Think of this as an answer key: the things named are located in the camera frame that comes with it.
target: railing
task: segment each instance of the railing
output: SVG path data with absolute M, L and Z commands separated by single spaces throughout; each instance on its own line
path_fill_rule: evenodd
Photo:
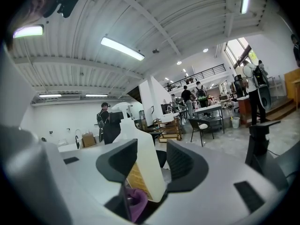
M 204 79 L 204 78 L 207 78 L 207 77 L 210 77 L 210 76 L 213 76 L 213 75 L 225 72 L 225 71 L 226 71 L 226 69 L 224 67 L 224 64 L 221 64 L 221 65 L 215 66 L 213 68 L 204 70 L 200 73 L 196 73 L 194 75 L 186 77 L 184 79 L 181 79 L 177 82 L 173 82 L 173 83 L 170 84 L 169 87 L 165 86 L 164 88 L 167 91 L 171 91 L 172 89 L 180 88 L 180 87 L 183 87 L 184 85 L 187 85 L 187 82 L 186 82 L 187 80 L 188 80 L 188 83 L 194 83 L 194 82 L 199 81 L 201 79 Z

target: white plastic container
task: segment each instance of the white plastic container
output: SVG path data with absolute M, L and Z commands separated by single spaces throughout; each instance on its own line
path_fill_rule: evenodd
M 148 200 L 160 202 L 165 192 L 165 181 L 161 172 L 152 136 L 135 127 L 134 121 L 127 118 L 126 109 L 129 103 L 119 103 L 113 110 L 122 110 L 124 119 L 121 120 L 121 133 L 113 141 L 137 139 L 137 159 L 127 177 L 132 188 L 143 190 Z
M 240 118 L 233 118 L 232 119 L 232 127 L 239 128 L 239 126 L 240 126 Z

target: purple object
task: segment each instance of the purple object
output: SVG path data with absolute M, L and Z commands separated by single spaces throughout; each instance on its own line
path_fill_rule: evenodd
M 126 188 L 127 197 L 131 201 L 129 205 L 131 221 L 135 222 L 146 207 L 148 198 L 145 192 L 137 188 Z

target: bucket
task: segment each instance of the bucket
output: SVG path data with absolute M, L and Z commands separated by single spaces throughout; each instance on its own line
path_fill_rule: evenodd
M 240 126 L 240 118 L 233 118 L 231 121 L 233 128 L 238 128 Z

